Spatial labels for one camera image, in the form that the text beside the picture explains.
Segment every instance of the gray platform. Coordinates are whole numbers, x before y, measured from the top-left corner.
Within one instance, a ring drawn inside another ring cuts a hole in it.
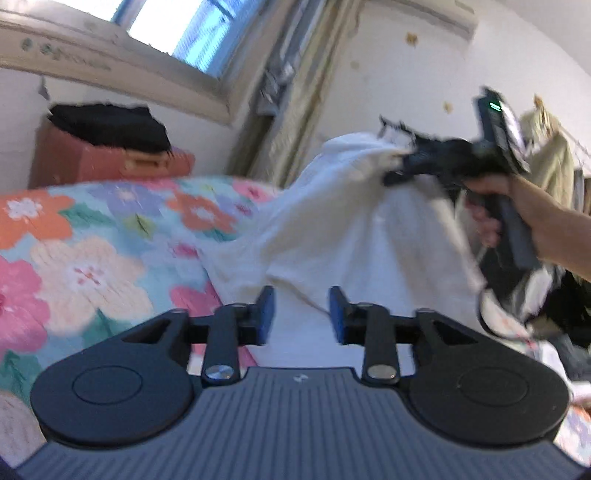
[[[18,469],[25,480],[575,480],[583,471],[550,442],[486,452],[446,441],[395,391],[364,387],[349,369],[264,368],[206,390],[146,443],[49,443]]]

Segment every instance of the bed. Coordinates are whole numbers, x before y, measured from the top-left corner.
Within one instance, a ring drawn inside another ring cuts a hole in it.
[[[28,403],[43,369],[173,308],[211,314],[220,301],[195,240],[235,239],[277,194],[204,177],[0,197],[0,456],[16,466],[44,442]],[[190,373],[202,355],[194,346]],[[255,365],[247,349],[240,361]],[[556,443],[589,465],[589,415],[572,407]]]

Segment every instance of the white towel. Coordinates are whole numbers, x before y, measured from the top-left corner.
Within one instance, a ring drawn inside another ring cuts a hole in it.
[[[538,361],[558,373],[562,380],[564,380],[564,383],[569,388],[572,403],[585,406],[589,405],[591,401],[591,384],[585,381],[573,382],[569,380],[554,345],[550,342],[540,342],[534,356]]]
[[[201,245],[225,304],[252,302],[264,285],[276,289],[269,343],[251,348],[259,365],[359,370],[362,349],[339,346],[327,315],[335,285],[354,302],[402,316],[431,308],[482,332],[483,278],[438,182],[381,184],[384,159],[400,152],[369,134],[331,140],[239,239]],[[402,363],[412,373],[412,362]]]

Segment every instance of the black cloth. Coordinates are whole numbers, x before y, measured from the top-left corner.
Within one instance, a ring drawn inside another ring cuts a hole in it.
[[[566,272],[560,287],[550,293],[540,315],[568,334],[575,345],[591,345],[591,284]]]
[[[92,145],[160,153],[170,150],[166,128],[146,106],[126,108],[110,103],[58,104],[49,120],[60,130]]]
[[[520,284],[523,285],[527,282],[530,272],[502,265],[496,251],[492,248],[487,250],[480,261],[480,270],[501,306],[508,313],[519,318],[521,316],[520,305],[514,300],[513,293]]]
[[[568,378],[572,381],[591,382],[591,355],[587,350],[573,345],[568,335],[560,335],[548,341],[556,348]]]

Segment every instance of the window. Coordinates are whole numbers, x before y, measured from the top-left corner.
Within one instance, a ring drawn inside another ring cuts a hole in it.
[[[293,3],[0,0],[0,59],[230,123]]]
[[[57,0],[219,77],[265,0]]]

